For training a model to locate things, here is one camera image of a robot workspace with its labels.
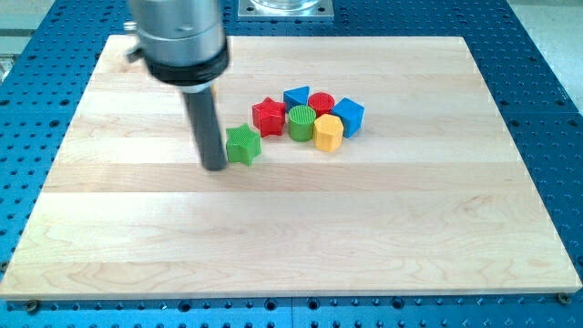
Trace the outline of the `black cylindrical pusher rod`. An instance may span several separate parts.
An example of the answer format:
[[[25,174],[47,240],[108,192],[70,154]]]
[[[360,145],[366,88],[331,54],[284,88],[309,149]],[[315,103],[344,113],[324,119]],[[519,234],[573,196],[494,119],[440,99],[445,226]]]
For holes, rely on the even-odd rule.
[[[220,124],[210,87],[183,87],[189,123],[199,152],[199,161],[208,171],[220,171],[227,166]]]

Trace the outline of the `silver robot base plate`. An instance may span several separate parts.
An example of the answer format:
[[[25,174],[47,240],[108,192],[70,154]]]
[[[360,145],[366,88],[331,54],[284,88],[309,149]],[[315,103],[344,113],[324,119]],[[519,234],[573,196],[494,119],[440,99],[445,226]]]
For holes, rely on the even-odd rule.
[[[333,0],[239,0],[239,21],[333,20]]]

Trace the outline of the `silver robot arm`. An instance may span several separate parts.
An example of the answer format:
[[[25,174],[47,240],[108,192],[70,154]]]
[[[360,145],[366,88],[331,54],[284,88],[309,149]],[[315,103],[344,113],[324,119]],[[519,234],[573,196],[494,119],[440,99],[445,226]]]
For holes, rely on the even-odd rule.
[[[212,92],[229,66],[229,44],[216,0],[128,0],[132,20],[124,24],[138,42],[126,54],[145,61],[158,81],[178,87],[184,100],[199,161],[223,170],[227,157]]]

